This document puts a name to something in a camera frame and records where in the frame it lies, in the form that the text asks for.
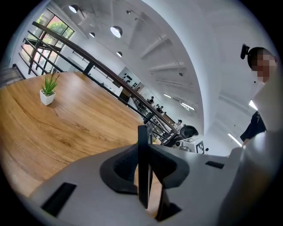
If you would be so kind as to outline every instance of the white pot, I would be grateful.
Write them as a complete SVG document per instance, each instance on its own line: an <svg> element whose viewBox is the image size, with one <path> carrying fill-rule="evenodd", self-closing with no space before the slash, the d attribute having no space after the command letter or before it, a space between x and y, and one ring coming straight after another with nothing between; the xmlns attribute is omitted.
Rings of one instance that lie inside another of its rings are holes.
<svg viewBox="0 0 283 226"><path fill-rule="evenodd" d="M47 96L44 95L44 93L42 92L42 90L40 90L39 94L40 94L40 100L41 100L41 102L42 102L45 106L51 104L52 101L53 101L54 98L55 98L55 95L56 95L56 93L54 92L53 95L47 97Z"/></svg>

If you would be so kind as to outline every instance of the light fixture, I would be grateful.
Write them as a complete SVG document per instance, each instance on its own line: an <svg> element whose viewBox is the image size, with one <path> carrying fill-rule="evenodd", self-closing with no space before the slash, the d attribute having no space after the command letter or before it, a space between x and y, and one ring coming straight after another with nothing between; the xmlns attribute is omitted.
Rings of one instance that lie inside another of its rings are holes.
<svg viewBox="0 0 283 226"><path fill-rule="evenodd" d="M76 13L79 10L79 7L77 5L69 5L69 9L73 12Z"/></svg>
<svg viewBox="0 0 283 226"><path fill-rule="evenodd" d="M228 133L228 136L231 137L240 147L242 146L241 143L231 135L231 133Z"/></svg>
<svg viewBox="0 0 283 226"><path fill-rule="evenodd" d="M93 38L96 36L94 32L90 32L89 35L92 36Z"/></svg>
<svg viewBox="0 0 283 226"><path fill-rule="evenodd" d="M122 52L117 52L117 55L118 55L119 57L122 57L122 56L123 56Z"/></svg>
<svg viewBox="0 0 283 226"><path fill-rule="evenodd" d="M249 102L249 105L250 105L252 108L254 108L255 110L257 110L257 107L255 106L255 104L253 103L252 100Z"/></svg>
<svg viewBox="0 0 283 226"><path fill-rule="evenodd" d="M115 35L116 37L120 38L123 34L123 30L121 27L119 26L112 26L110 28L111 32L113 33L113 35Z"/></svg>
<svg viewBox="0 0 283 226"><path fill-rule="evenodd" d="M170 97L170 96L168 96L168 95L166 95L166 94L164 94L164 96L165 96L165 97L169 97L169 98L172 98L172 97Z"/></svg>
<svg viewBox="0 0 283 226"><path fill-rule="evenodd" d="M195 110L194 108L190 107L190 106L187 105L187 104L184 104L183 102L182 102L182 105L185 105L186 107L188 107L188 108L190 108L190 109L192 109L192 110Z"/></svg>

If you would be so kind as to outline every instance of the green plant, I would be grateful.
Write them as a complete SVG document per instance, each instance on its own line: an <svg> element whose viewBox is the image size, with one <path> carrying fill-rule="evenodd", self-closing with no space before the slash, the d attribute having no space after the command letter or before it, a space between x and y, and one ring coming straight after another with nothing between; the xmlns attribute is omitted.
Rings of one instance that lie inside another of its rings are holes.
<svg viewBox="0 0 283 226"><path fill-rule="evenodd" d="M45 96L51 96L54 91L53 89L57 86L57 79L59 78L60 75L56 79L54 79L54 73L52 73L51 78L48 79L47 75L45 76L45 87L42 86L42 92L44 93Z"/></svg>

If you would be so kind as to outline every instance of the round light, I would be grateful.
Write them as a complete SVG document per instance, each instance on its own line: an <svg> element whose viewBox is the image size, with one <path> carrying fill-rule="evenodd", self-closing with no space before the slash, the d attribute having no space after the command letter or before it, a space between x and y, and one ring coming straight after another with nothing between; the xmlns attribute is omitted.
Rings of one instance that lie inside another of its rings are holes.
<svg viewBox="0 0 283 226"><path fill-rule="evenodd" d="M94 32L90 32L89 35L92 36L93 38L96 36Z"/></svg>
<svg viewBox="0 0 283 226"><path fill-rule="evenodd" d="M110 28L111 32L113 33L113 35L115 35L116 37L120 38L123 34L122 28L119 26L112 26Z"/></svg>
<svg viewBox="0 0 283 226"><path fill-rule="evenodd" d="M79 10L79 7L77 5L69 5L69 9L73 12L76 13Z"/></svg>
<svg viewBox="0 0 283 226"><path fill-rule="evenodd" d="M122 52L117 52L117 55L118 55L119 57L122 57L122 56L123 56Z"/></svg>

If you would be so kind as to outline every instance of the ceiling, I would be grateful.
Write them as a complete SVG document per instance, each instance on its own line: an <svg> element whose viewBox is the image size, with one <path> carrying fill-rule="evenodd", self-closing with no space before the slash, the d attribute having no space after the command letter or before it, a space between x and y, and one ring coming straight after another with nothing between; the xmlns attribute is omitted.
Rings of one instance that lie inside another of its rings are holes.
<svg viewBox="0 0 283 226"><path fill-rule="evenodd" d="M238 1L54 2L86 36L95 31L95 40L106 48L121 49L127 67L161 102L166 102L167 108L173 109L172 114L196 122L200 133L213 125L224 134L239 137L248 126L255 111L249 101L262 84L247 62L240 59L241 46L262 46L273 54L276 49L258 21ZM70 12L70 4L81 6L86 19ZM109 31L113 25L123 29L120 39L113 38ZM174 100L164 98L163 93L196 111L187 112Z"/></svg>

